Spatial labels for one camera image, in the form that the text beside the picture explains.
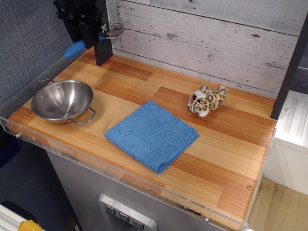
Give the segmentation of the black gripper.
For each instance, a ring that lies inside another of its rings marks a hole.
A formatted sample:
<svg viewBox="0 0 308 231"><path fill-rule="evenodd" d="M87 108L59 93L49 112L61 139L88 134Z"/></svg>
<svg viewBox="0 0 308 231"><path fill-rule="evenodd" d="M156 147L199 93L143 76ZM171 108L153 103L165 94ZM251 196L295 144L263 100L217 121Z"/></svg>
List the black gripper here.
<svg viewBox="0 0 308 231"><path fill-rule="evenodd" d="M99 41L99 35L108 30L107 23L96 22L103 14L97 8L96 2L96 0L53 1L57 8L57 15L64 20L64 25L71 40L78 42L83 39L87 49L93 47Z"/></svg>

